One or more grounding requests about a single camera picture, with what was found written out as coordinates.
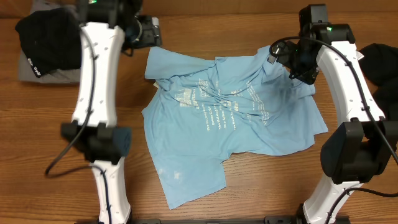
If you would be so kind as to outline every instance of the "black cloth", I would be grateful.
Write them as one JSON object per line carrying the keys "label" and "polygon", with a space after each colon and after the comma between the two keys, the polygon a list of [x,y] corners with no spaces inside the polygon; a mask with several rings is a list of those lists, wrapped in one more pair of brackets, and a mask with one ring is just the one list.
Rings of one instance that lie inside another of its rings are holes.
{"label": "black cloth", "polygon": [[80,68],[80,30],[66,9],[34,12],[21,19],[15,29],[37,77],[56,69]]}
{"label": "black cloth", "polygon": [[371,44],[360,52],[362,72],[373,84],[379,86],[373,94],[374,101],[387,120],[398,121],[398,49],[384,44]]}

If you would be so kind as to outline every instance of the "light blue fabric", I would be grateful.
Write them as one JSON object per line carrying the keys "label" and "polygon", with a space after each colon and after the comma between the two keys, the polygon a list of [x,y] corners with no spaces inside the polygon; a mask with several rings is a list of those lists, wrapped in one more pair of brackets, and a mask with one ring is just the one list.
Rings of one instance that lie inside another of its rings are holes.
{"label": "light blue fabric", "polygon": [[226,187],[232,153],[291,154],[327,127],[313,85],[255,56],[203,60],[154,47],[145,77],[159,89],[144,109],[148,148],[169,208]]}

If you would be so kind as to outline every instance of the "wire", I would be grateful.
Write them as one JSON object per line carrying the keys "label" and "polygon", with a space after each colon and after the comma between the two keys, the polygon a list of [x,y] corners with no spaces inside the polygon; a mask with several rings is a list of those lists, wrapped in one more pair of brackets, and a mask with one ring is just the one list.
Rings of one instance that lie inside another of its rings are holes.
{"label": "wire", "polygon": [[87,124],[90,120],[90,116],[93,113],[92,107],[93,107],[93,100],[94,100],[94,91],[95,91],[95,79],[96,79],[96,67],[95,67],[95,60],[98,58],[97,55],[95,55],[95,51],[94,51],[94,47],[93,44],[91,43],[90,38],[88,37],[87,33],[80,27],[80,33],[82,34],[82,36],[86,39],[87,43],[88,43],[88,47],[90,50],[90,54],[91,54],[91,60],[92,60],[92,64],[93,64],[93,75],[91,78],[91,90],[90,90],[90,98],[88,100],[88,107],[87,107],[87,115],[86,118],[79,130],[79,132],[76,134],[76,136],[70,141],[70,143],[65,147],[65,149],[50,163],[50,165],[46,168],[44,175],[47,178],[57,178],[57,177],[61,177],[67,174],[71,174],[72,172],[76,172],[82,169],[98,169],[101,173],[101,175],[103,176],[104,179],[104,187],[105,187],[105,198],[106,198],[106,209],[108,211],[108,218],[109,218],[109,224],[112,224],[112,214],[111,214],[111,206],[109,203],[109,190],[108,190],[108,182],[106,181],[106,175],[103,169],[101,169],[100,167],[94,165],[94,164],[90,164],[90,166],[83,166],[83,167],[77,167],[74,168],[72,170],[68,170],[66,172],[63,172],[61,174],[54,174],[54,175],[49,175],[50,170],[62,159],[62,157],[75,145],[75,143],[77,142],[77,140],[79,140],[80,136],[83,134],[85,128],[87,127]]}
{"label": "wire", "polygon": [[[318,44],[322,44],[326,47],[328,47],[329,49],[331,49],[332,51],[334,51],[336,54],[338,54],[346,63],[346,66],[349,67],[349,69],[351,70],[351,72],[353,73],[356,85],[358,87],[358,91],[359,91],[359,95],[361,96],[362,99],[362,104],[363,104],[363,110],[365,110],[368,118],[371,120],[372,124],[374,125],[374,127],[376,128],[377,133],[380,135],[382,141],[384,142],[384,144],[387,146],[388,150],[390,150],[391,155],[393,156],[395,162],[398,165],[398,156],[396,154],[396,152],[394,151],[394,149],[391,147],[391,145],[389,144],[388,140],[386,139],[384,133],[381,131],[380,127],[377,125],[376,121],[373,118],[373,115],[370,112],[370,107],[368,106],[368,103],[366,102],[366,98],[361,86],[361,82],[359,80],[358,74],[355,71],[355,68],[353,66],[353,64],[347,59],[347,57],[345,57],[338,49],[336,49],[335,47],[333,47],[330,44],[327,44],[323,41],[317,40],[317,39],[311,39],[309,37],[285,37],[282,39],[279,39],[277,41],[275,41],[269,48],[269,52],[272,56],[274,57],[278,57],[278,56],[282,56],[282,55],[287,55],[290,54],[291,52],[287,52],[287,53],[283,53],[283,54],[274,54],[272,52],[272,49],[274,48],[275,45],[277,45],[279,42],[285,41],[285,40],[309,40],[312,42],[316,42]],[[330,219],[333,216],[333,211],[336,209],[337,205],[340,203],[340,201],[344,198],[345,195],[349,195],[349,193],[351,191],[362,191],[362,192],[366,192],[369,194],[374,194],[374,195],[378,195],[378,196],[382,196],[382,197],[398,197],[398,193],[395,194],[386,194],[386,193],[381,193],[381,192],[377,192],[375,190],[370,190],[370,189],[365,189],[365,188],[359,188],[359,187],[352,187],[352,188],[348,188],[345,189],[345,191],[336,199],[336,201],[333,203],[332,207],[330,208],[330,211],[328,212],[328,217],[326,218],[325,224],[329,224]]]}

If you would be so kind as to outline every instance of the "wood grain surface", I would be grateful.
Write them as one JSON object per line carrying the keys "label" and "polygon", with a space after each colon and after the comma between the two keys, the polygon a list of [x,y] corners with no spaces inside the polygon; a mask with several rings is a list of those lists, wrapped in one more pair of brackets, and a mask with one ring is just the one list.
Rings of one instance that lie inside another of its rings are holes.
{"label": "wood grain surface", "polygon": [[[334,23],[349,23],[357,46],[373,42],[398,46],[398,15],[330,13]],[[95,219],[98,196],[91,172],[46,179],[44,169],[67,144],[60,124],[71,119],[77,85],[37,85],[17,80],[19,38],[17,19],[1,19],[0,30],[0,223],[66,224]],[[295,14],[161,17],[164,48],[212,59],[215,56],[254,55],[278,38],[297,35]],[[131,153],[126,159],[126,190],[134,218],[184,220],[192,218],[261,218],[294,214],[320,180],[320,148],[337,128],[336,112],[323,75],[314,99],[329,132],[315,137],[315,145],[289,156],[250,153],[232,155],[224,162],[227,188],[169,210],[144,137],[141,115],[156,89],[144,79],[149,50],[133,58],[121,56],[116,105],[120,126],[133,129]],[[86,164],[72,150],[57,170]],[[365,187],[395,192],[398,169],[390,161],[383,175]],[[398,199],[356,192],[340,214],[353,223],[397,223]]]}
{"label": "wood grain surface", "polygon": [[[32,0],[0,0],[12,4],[11,17],[29,15]],[[74,4],[78,0],[62,0]],[[308,4],[325,3],[329,12],[398,12],[394,0],[144,0],[143,9],[153,16],[221,15],[246,13],[298,13]]]}

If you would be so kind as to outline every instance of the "gray object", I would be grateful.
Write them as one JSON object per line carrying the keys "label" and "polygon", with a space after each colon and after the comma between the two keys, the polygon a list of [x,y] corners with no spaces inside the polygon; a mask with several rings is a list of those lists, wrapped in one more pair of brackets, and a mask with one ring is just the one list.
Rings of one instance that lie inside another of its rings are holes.
{"label": "gray object", "polygon": [[[46,2],[43,0],[35,0],[32,5],[30,13],[35,11],[51,10],[59,8],[58,4]],[[72,5],[66,5],[65,8],[69,9],[72,14],[77,17],[76,8]],[[32,68],[30,67],[29,61],[27,60],[23,51],[19,56],[18,61],[18,79],[24,82],[37,82],[37,83],[78,83],[80,81],[80,69],[74,70],[61,70],[57,69],[48,74],[42,75],[37,78]]]}

